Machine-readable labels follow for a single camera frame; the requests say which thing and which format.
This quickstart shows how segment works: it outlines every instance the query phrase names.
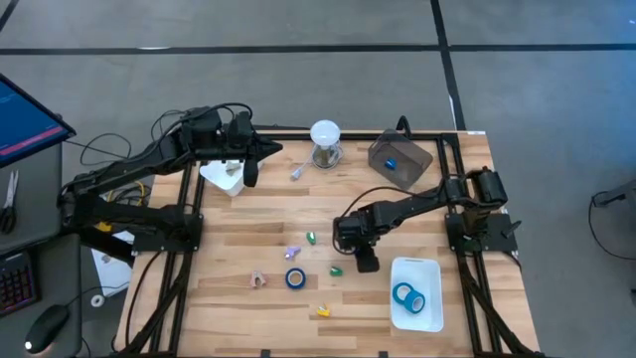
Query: lightbulb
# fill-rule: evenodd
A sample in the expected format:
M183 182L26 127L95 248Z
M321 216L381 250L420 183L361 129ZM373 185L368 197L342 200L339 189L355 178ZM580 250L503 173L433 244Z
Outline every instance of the lightbulb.
M331 120L323 119L311 126L309 134L314 143L325 149L329 145L336 144L340 139L340 128Z

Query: wire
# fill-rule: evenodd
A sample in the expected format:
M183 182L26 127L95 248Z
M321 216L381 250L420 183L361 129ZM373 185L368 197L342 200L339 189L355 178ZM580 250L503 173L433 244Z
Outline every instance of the wire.
M360 199L362 199L363 197L365 197L365 196L366 196L367 194L369 194L369 193L372 193L372 192L375 192L375 191L378 191L378 190L393 190L393 191L397 191L397 192L400 192L400 193L403 193L403 194L410 195L411 197L432 199L432 198L434 198L435 196L437 196L437 195L439 194L439 191L440 191L440 190L442 189L442 187L443 187L443 183L444 183L444 180L443 180L443 179L441 179L441 180L439 181L439 185L437 186L437 188L436 188L433 192L429 193L428 195L417 194L417 193L409 192L409 191L407 191L407 190L403 190L403 189L395 188L395 187L390 187L390 186L380 186L380 187L375 187L375 188L369 189L369 190L367 190L366 192L364 192L364 193L360 194L360 195L359 195L359 196L358 196L358 197L357 197L357 198L356 198L356 199L355 199L355 200L354 200L354 201L353 201L353 202L349 205L349 207L347 208L347 210L345 210L345 212L344 212L344 213L342 213L342 215L340 216L340 219L344 218L344 217L345 217L345 216L349 213L349 211L351 210L351 208L353 208L353 207L354 207L354 205L356 205L356 203L358 203L358 202L360 201ZM356 253L356 250L355 250L355 249L353 249L353 250L351 250L351 251L344 251L344 250L342 250L342 249L341 249L338 245L336 245L336 237L335 237L335 236L332 236L331 245L333 246L334 250L335 250L338 254L341 254L341 255L347 255L347 256L349 256L349 255L353 255L353 254L355 254L355 253Z
M101 160L95 163L86 163L83 161L83 157L86 155L86 150L87 149L92 149L94 150L90 145L95 143L98 139L104 138L105 136L115 136L117 138L120 138L121 140L125 141L126 144L128 144L128 153L126 154L125 158L129 158L130 157L130 153L132 152L132 144L130 143L130 140L126 139L123 135L117 134L117 133L104 133L104 134L100 134L97 137L91 139L85 146L84 149L81 151L81 154L79 155L79 164L84 165L84 166L94 166L94 165L101 165L101 164L106 164L106 163L112 163L116 160Z
M91 287L88 289L85 289L84 291L82 291L80 294L78 294L75 298L73 298L71 301L69 301L69 303L65 304L66 307L70 306L71 303L75 302L78 298L82 297L85 293L90 292L94 289L98 289L98 288L110 288L110 289L120 289L122 287L124 287L125 285L129 284L130 282L125 282L120 284L117 287L113 287L113 286L95 286L95 287Z
M150 196L151 189L149 186L141 183L140 181L135 181L135 184L137 184L137 186L123 189L114 197L114 199L112 199L112 201L115 203L120 203L127 200L128 205L130 205L130 201L134 199L137 200L136 206L142 206L143 204L145 204L145 199ZM129 194L134 192L139 192L140 195L128 196Z
M113 353L119 353L119 351L115 349L115 339L116 339L116 338L117 338L117 333L115 333L115 334L112 336L112 339L110 340L110 349L112 349L112 352L113 352Z
M316 152L316 149L319 148L319 145L318 144L314 144L314 146L311 148L311 151L309 152L309 156L307 157L307 160L305 160L305 162L302 163L302 165L300 165L296 170L294 170L291 173L291 180L292 181L298 180L300 178L300 175L302 175L303 169L305 168L305 166L307 164L309 164L310 161L312 162L314 167L316 167L316 169L320 169L320 170L330 170L333 167L335 167L336 165L338 165L338 163L345 156L345 152L342 149L342 146L340 146L340 140L338 140L338 142L336 142L334 145L336 146L336 155L334 157L330 157L329 158L330 160L333 160L333 162L331 163L331 165L328 168L323 168L316 162L316 158L314 157L314 153Z
M408 195L410 195L410 196L412 196L412 197L432 199L432 198L434 198L435 196L437 196L437 194L439 194L439 191L440 191L440 190L441 190L441 188L442 188L442 184L443 184L443 182L444 182L444 180L442 179L442 180L439 182L439 185L437 186L437 189L436 189L435 191L433 191L432 193L430 193L430 195L417 194L417 193L409 192L409 191L407 191L407 190L403 190L403 189L395 188L395 187L390 187L390 186L380 186L380 187L375 187L375 188L369 189L369 190L367 190L366 192L364 192L364 193L360 194L360 195L358 196L358 198L356 198L356 199L355 199L355 200L351 203L351 205L349 205L349 207L347 208L347 210L345 210L345 212L344 212L344 213L342 213L342 215L340 216L340 218L344 218L344 217L345 217L345 215L347 215L347 213L349 213L349 211L351 210L351 208L353 208L353 206L354 206L354 205L356 205L356 203L358 203L358 201L360 201L360 199L362 199L364 196L366 196L366 195L367 195L367 194L369 194L369 193L372 193L372 192L375 192L375 191L378 191L378 190L393 190L393 191L397 191L397 192L400 192L400 193L403 193L403 194L408 194Z
M160 133L163 133L163 126L161 124L161 119L163 119L164 117L168 116L168 115L172 115L172 114L186 114L187 111L186 110L179 110L179 109L170 109L170 110L166 110L165 112L163 112L163 114L161 114L159 116L159 118L157 118L154 123L152 123L152 126L150 127L150 137L152 138L152 141L155 140L155 126L157 125L157 123L159 123L159 131Z
M221 103L221 104L217 104L217 105L213 105L210 108L208 108L205 112L199 114L199 115L203 115L204 113L207 113L211 110L217 110L220 108L225 108L227 106L230 105L234 105L234 106L242 106L247 108L247 110L249 110L249 118L251 119L253 112L251 111L251 108L243 103L237 103L237 102L227 102L227 103ZM118 161L118 163L134 163L134 162L138 162L140 160L146 159L147 157L149 157L150 155L152 155L152 153L155 151L155 149L157 149L159 147L159 145L161 144L161 141L168 136L168 134L170 134L170 132L176 128L179 124L186 122L190 120L190 118L181 118L177 121L175 121L174 123L170 124L170 126L168 127L168 129L166 129L166 131L161 133L161 136L154 142L154 144L152 145L152 147L150 147L150 149L146 149L146 151L139 153L138 155L133 156L132 158L128 158L125 160L121 160ZM106 172L108 172L108 169L110 167L106 167L106 170L104 170L101 175L105 174Z
M83 337L81 338L81 341L83 342L83 344L86 345L86 351L88 352L88 358L92 358L92 352L90 352L90 347L88 347L88 343L86 342L85 339L83 339Z
M141 273L141 277L139 278L139 283L137 283L137 287L135 288L135 293L132 295L132 301L130 301L130 307L128 307L128 317L126 318L126 335L125 335L126 346L130 344L130 318L132 317L132 307L134 307L135 301L137 300L137 294L139 294L139 288L141 287L141 283L143 282L143 279L146 277L146 274L148 273L148 269L150 269L150 266L159 257L160 254L161 252L157 252L152 257L152 259L150 259L148 264L146 264L146 267L143 269L143 272Z
M77 142L72 141L72 140L68 140L68 139L67 139L67 140L65 140L65 141L64 141L64 143L68 143L68 144L72 144L72 145L80 146L80 147L82 147L82 148L88 148L88 149L94 150L94 151L96 151L96 152L100 152L100 153L103 153L103 154L112 155L112 156L117 157L117 158L120 158L120 159L126 159L126 157L125 157L125 156L123 156L123 155L119 155L119 154L115 154L115 153L109 152L109 151L107 151L107 150L103 150L103 149L99 149L99 148L91 147L91 146L89 146L89 145L85 145L85 144L77 143Z
M230 106L239 106L239 107L243 107L245 109L247 109L247 111L249 112L249 119L252 119L253 117L253 110L251 110L251 107L249 107L249 105L244 104L244 103L240 103L240 102L226 102L226 103L221 103L221 104L217 104L217 105L213 105L211 107L209 107L206 111L204 111L203 113L200 113L199 115L205 114L211 110L217 110L217 109L227 109L230 112L234 113L231 109L229 109ZM161 133L161 136L154 142L154 144L152 144L151 147L146 148L146 150L144 150L143 152L133 156L132 158L126 158L123 160L118 160L116 161L117 164L126 164L126 163L134 163L134 162L138 162L140 160L146 159L147 157L149 157L150 155L152 155L152 153L160 146L161 141L168 136L168 134L170 134L170 132L176 128L179 124L185 122L189 120L189 118L181 118L177 121L175 121L174 123L170 124L170 126L168 127L168 129L166 129L165 131L163 131ZM62 186L62 188L60 189L60 192L58 193L58 206L60 206L62 204L62 197L64 196L64 193L66 192L67 189L69 189L69 187L76 185L78 183L83 183L83 182L88 182L88 181L95 181L98 180L101 176L105 175L106 173L108 173L108 171L112 168L112 165L114 164L114 162L111 162L108 166L104 167L103 170L96 175L87 175L84 178L81 179L77 179L74 181L71 181L67 184L65 184L64 186Z
M506 255L507 257L512 259L512 261L514 261L515 264L517 264L517 266L519 267L519 271L521 271L521 272L524 271L524 268L522 268L521 262L519 261L519 259L517 259L517 255L515 253L513 253L513 252L504 252L504 255Z
M589 207L587 208L587 224L589 225L589 231L592 233L592 237L594 238L594 240L596 241L596 243L598 244L598 246L600 248L602 248L606 254L615 257L617 259L622 259L622 260L627 260L627 261L636 261L636 258L628 258L628 257L624 257L624 256L620 256L620 255L616 255L614 253L612 253L610 250L606 249L605 246L598 240L598 238L596 237L596 233L594 232L594 228L592 227L592 205L594 203L594 199L601 195L601 194L605 194L607 192L605 191L601 191L598 192L594 195L592 195L591 199L589 200Z

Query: monitor screen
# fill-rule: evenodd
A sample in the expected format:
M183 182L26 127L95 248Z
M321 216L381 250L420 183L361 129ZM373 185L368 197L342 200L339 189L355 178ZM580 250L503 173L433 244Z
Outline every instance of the monitor screen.
M73 134L72 128L0 75L0 168Z

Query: blue tape roll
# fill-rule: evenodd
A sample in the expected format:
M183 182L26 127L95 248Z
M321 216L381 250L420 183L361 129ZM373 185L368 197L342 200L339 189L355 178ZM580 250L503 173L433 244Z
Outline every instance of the blue tape roll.
M399 304L404 304L404 300L406 299L406 296L404 298L400 298L398 295L399 289L405 286L408 287L408 293L411 293L413 291L413 286L406 282L398 283L394 287L394 300Z
M300 274L300 282L294 284L291 281L291 277L295 274ZM305 285L305 281L307 281L307 276L305 275L305 271L300 268L292 268L285 274L285 282L287 282L287 287L291 289L300 289Z
M404 308L410 313L420 313L424 309L426 299L424 295L412 289L404 299Z

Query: wooden table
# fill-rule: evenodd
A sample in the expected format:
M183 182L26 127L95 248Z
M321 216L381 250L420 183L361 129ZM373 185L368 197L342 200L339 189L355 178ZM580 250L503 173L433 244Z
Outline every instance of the wooden table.
M488 140L483 133L460 132L466 171L493 167ZM267 158L256 188L245 188L231 198L207 184L202 213L205 231L195 254L189 281L179 356L258 356L270 349L272 356L334 355L459 356L472 355L455 254L448 248L443 215L436 210L404 222L379 241L376 254L381 270L358 273L355 260L337 254L331 244L332 220L363 191L390 183L367 164L370 141L343 141L345 156L331 171L308 166L302 177L291 182L291 172L305 161L310 141L282 141L284 149ZM435 158L411 190L436 186L441 178L437 149L431 142L417 143ZM448 157L452 158L450 148ZM190 200L194 193L193 175ZM181 174L155 179L151 206L177 201ZM359 205L403 195L379 191ZM315 232L317 245L310 246L307 232ZM285 248L301 246L291 263ZM131 335L155 309L165 254L146 276L135 303ZM132 292L151 254L138 257L124 305L116 347L123 346L125 317ZM439 262L442 274L444 328L439 333L401 331L390 319L391 262L395 257L427 258ZM494 305L510 328L531 349L539 349L524 284L517 266L503 254L484 255ZM329 268L344 270L331 277ZM307 273L304 289L292 291L284 274L292 267ZM253 269L268 278L265 288L249 287ZM331 317L316 314L326 303ZM488 331L478 308L484 349ZM167 348L172 312L162 335Z

